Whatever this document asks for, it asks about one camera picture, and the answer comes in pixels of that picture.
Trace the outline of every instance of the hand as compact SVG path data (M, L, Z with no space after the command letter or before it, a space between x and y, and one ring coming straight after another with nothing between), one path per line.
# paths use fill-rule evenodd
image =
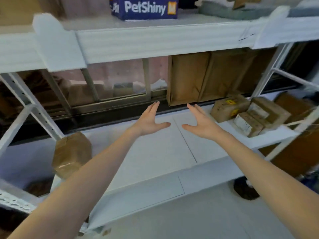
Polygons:
M201 138L206 138L209 140L216 141L216 139L227 133L220 126L218 126L214 121L212 121L204 112L204 110L199 107L197 104L191 106L187 104L189 110L193 113L197 120L197 126L191 126L188 124L183 124L182 128L186 131L189 131Z
M133 126L130 127L130 129L136 131L139 136L144 136L169 127L171 125L169 122L160 124L155 123L155 115L159 104L160 102L158 101L148 106L141 117Z

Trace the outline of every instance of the white shipping label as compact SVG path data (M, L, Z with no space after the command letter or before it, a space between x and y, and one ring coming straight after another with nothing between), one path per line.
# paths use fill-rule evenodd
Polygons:
M249 125L239 114L236 116L234 123L244 132L246 136L250 134L252 126Z
M259 105L257 105L256 103L252 103L249 108L248 111L255 111L259 116L261 116L262 118L266 119L269 116L269 113L266 112L265 110L263 110Z

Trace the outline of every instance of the petshiny box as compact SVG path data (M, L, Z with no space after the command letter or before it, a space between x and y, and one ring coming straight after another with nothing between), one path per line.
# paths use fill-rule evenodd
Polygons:
M176 19L178 0L110 0L110 7L121 20Z

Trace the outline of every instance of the person's right hand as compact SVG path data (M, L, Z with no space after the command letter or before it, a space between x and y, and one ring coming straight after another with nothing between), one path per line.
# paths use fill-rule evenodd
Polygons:
M213 120L211 120L204 110L199 107L197 104L192 106L187 104L189 110L193 113L197 120L197 126L191 126L188 124L183 124L182 128L185 130L201 137L209 140L215 141L221 135L227 133L220 126L218 126Z

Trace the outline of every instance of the finger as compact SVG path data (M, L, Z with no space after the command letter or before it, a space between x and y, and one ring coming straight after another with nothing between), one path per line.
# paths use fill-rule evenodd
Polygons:
M202 113L203 115L206 116L206 112L205 112L199 105L195 104L195 108L196 108L200 113Z
M189 132L191 132L191 133L193 133L193 134L196 134L196 128L197 128L197 126L191 126L191 125L188 125L188 124L183 124L183 125L181 125L181 127L182 127L184 130L186 130L186 131L189 131Z
M199 110L197 110L195 107L193 107L190 104L187 104L188 109L193 113L193 115L198 118L199 116L201 116L201 112Z
M168 128L170 125L171 125L170 122L163 122L160 124L156 124L156 128L158 129L157 131L159 131L159 130L162 130L164 128Z
M143 113L149 113L151 111L152 107L154 106L154 104L155 104L155 102L153 104L149 105Z
M157 108L159 107L159 105L160 105L160 102L159 102L159 101L156 102L156 103L153 105L153 107L152 107L150 113L152 113L152 114L155 115L155 114L156 114L156 111L157 111Z

